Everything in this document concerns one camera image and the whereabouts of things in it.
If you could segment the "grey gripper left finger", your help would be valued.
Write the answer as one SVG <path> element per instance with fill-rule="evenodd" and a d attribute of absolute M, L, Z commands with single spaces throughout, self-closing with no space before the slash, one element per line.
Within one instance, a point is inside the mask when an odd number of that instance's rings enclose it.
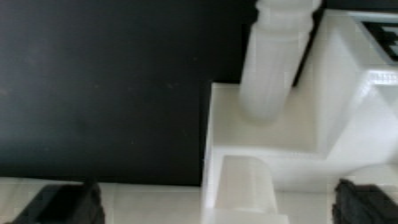
<path fill-rule="evenodd" d="M 11 224 L 105 224 L 98 182 L 46 185 Z"/>

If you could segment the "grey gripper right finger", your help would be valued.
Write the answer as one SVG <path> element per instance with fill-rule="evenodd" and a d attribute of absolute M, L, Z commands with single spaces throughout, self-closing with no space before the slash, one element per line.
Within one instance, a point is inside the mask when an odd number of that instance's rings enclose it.
<path fill-rule="evenodd" d="M 373 184 L 341 179 L 334 192 L 334 224 L 398 224 L 398 204 Z"/>

